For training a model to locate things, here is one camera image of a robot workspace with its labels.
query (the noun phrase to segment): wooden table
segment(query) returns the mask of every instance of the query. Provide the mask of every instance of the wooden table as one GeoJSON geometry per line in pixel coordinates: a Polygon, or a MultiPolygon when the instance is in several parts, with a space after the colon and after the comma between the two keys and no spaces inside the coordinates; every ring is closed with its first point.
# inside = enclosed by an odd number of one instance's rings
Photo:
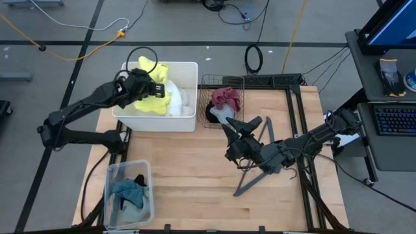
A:
{"type": "MultiPolygon", "coordinates": [[[[317,88],[303,86],[301,90],[307,126],[312,129],[324,123],[317,88]]],[[[302,129],[296,98],[292,98],[298,129],[302,129]]],[[[115,129],[116,119],[110,111],[101,111],[97,131],[115,129]]],[[[271,118],[276,140],[292,137],[285,91],[246,90],[244,120],[247,122],[257,115],[262,117],[263,123],[266,116],[271,118]]],[[[256,136],[261,127],[256,129],[256,136]]],[[[268,143],[267,131],[262,141],[268,143]]],[[[146,159],[150,162],[155,193],[155,219],[140,228],[163,229],[165,224],[171,224],[172,229],[253,231],[265,226],[268,231],[306,231],[300,182],[298,178],[290,180],[294,172],[282,170],[280,174],[268,175],[235,198],[233,193],[242,172],[224,157],[226,145],[222,130],[204,129],[198,122],[193,133],[133,132],[127,160],[146,159]]],[[[85,177],[106,150],[104,146],[92,146],[85,177]]],[[[332,157],[328,147],[324,147],[322,153],[332,157]]],[[[322,199],[339,221],[348,226],[334,164],[317,157],[315,165],[322,199]]],[[[103,194],[107,166],[108,160],[102,162],[88,182],[85,215],[103,194]]],[[[250,170],[245,181],[260,173],[260,169],[250,170]]],[[[74,224],[81,221],[80,206],[81,193],[74,224]]],[[[311,208],[315,211],[314,202],[311,202],[311,208]]],[[[315,212],[314,215],[315,227],[318,227],[315,212]]]]}

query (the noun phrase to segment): keyboard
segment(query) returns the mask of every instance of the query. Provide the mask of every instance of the keyboard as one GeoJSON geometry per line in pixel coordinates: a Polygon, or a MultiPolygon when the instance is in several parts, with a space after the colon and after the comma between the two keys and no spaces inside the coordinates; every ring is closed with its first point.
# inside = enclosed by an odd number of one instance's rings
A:
{"type": "Polygon", "coordinates": [[[416,105],[375,104],[372,107],[378,135],[416,137],[416,105]]]}

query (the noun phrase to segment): wire basket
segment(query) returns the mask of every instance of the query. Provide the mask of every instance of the wire basket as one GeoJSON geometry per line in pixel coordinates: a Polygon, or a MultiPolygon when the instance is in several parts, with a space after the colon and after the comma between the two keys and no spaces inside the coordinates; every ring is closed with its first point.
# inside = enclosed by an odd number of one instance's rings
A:
{"type": "Polygon", "coordinates": [[[229,75],[211,75],[202,77],[198,100],[198,121],[205,128],[221,129],[221,123],[211,123],[205,116],[205,109],[212,100],[212,94],[217,88],[232,87],[239,93],[240,111],[234,114],[234,119],[244,121],[244,77],[229,75]]]}

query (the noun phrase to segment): white plastic bin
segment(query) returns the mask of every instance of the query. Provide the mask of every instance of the white plastic bin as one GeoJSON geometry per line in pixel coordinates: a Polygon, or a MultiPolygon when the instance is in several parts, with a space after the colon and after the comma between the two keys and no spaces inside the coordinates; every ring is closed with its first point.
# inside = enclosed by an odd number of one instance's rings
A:
{"type": "MultiPolygon", "coordinates": [[[[162,116],[152,112],[142,112],[133,104],[124,109],[113,107],[112,115],[133,131],[158,132],[191,132],[195,130],[196,99],[198,91],[198,64],[195,62],[159,62],[168,66],[168,79],[178,88],[185,90],[189,107],[193,112],[190,116],[162,116]]],[[[139,68],[138,62],[129,62],[129,69],[139,68]]]]}

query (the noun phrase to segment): gray floor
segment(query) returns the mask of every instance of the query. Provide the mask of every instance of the gray floor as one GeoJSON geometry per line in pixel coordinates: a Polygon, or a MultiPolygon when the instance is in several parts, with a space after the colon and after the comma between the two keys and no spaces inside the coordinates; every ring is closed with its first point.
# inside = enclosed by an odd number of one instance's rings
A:
{"type": "MultiPolygon", "coordinates": [[[[89,25],[98,0],[67,1],[64,8],[46,8],[47,12],[63,23],[89,25]]],[[[145,14],[137,25],[127,33],[124,41],[255,41],[260,21],[252,24],[249,31],[241,26],[224,25],[216,13],[189,1],[173,1],[162,4],[149,1],[145,14]]],[[[264,6],[265,0],[234,1],[252,17],[264,6]]],[[[137,0],[106,0],[99,15],[97,26],[104,26],[116,18],[135,18],[144,5],[137,0]]],[[[288,42],[302,0],[271,1],[268,10],[263,42],[288,42]]],[[[296,42],[345,42],[347,30],[362,27],[376,11],[375,0],[310,0],[299,26],[296,42]]],[[[234,18],[232,9],[224,17],[234,18]]],[[[8,8],[0,5],[0,13],[35,40],[84,40],[86,30],[61,27],[41,15],[37,9],[8,8]]],[[[109,40],[123,23],[103,32],[95,32],[92,40],[109,40]]],[[[8,25],[0,21],[0,40],[23,40],[8,25]]],[[[76,57],[81,46],[48,46],[66,57],[76,57]]],[[[194,61],[198,63],[199,77],[206,73],[228,75],[245,74],[244,50],[241,46],[155,46],[159,60],[194,61]]],[[[91,93],[97,85],[110,81],[125,61],[132,47],[109,46],[83,62],[75,84],[71,102],[91,93]]],[[[262,47],[265,63],[261,73],[280,73],[286,47],[262,47]]],[[[319,62],[336,53],[340,48],[294,47],[285,73],[306,72],[319,62]]],[[[250,60],[253,66],[255,56],[250,60]]],[[[2,130],[0,140],[0,233],[12,232],[16,227],[23,203],[33,181],[44,148],[36,134],[51,111],[59,108],[64,91],[72,74],[74,62],[57,60],[29,45],[1,45],[0,71],[31,72],[31,83],[0,83],[0,99],[12,102],[15,110],[2,130]]],[[[338,62],[316,83],[321,89],[338,62]]],[[[309,84],[324,71],[325,66],[306,75],[309,84]]],[[[336,109],[361,88],[354,61],[348,57],[339,71],[321,93],[322,108],[336,109]]],[[[70,125],[74,129],[93,131],[98,112],[70,125]]],[[[26,231],[64,228],[72,222],[81,181],[84,175],[89,146],[66,146],[53,153],[45,172],[40,191],[36,197],[26,231]]],[[[339,157],[340,163],[353,175],[366,177],[362,158],[351,157],[363,153],[358,143],[339,157]]],[[[416,207],[416,173],[379,172],[380,182],[376,188],[416,207]]],[[[339,181],[346,203],[346,211],[352,228],[378,233],[416,233],[416,216],[389,200],[357,184],[342,173],[339,181]]]]}

